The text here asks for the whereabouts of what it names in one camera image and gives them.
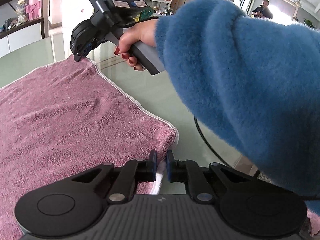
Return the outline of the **blue fuzzy sleeve forearm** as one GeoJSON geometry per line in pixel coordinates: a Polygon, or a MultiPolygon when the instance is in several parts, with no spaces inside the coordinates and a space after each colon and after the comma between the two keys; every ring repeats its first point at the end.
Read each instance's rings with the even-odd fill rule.
{"type": "Polygon", "coordinates": [[[319,32],[195,0],[159,19],[156,46],[182,102],[274,183],[319,194],[319,32]]]}

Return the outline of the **right hand red nails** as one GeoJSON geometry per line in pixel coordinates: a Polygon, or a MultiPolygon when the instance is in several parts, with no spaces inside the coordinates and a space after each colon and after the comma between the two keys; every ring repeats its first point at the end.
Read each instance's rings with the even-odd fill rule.
{"type": "Polygon", "coordinates": [[[148,46],[156,47],[155,31],[157,19],[139,22],[121,35],[119,44],[114,50],[115,55],[120,55],[127,64],[136,71],[143,71],[143,66],[135,56],[129,53],[131,46],[142,42],[148,46]]]}

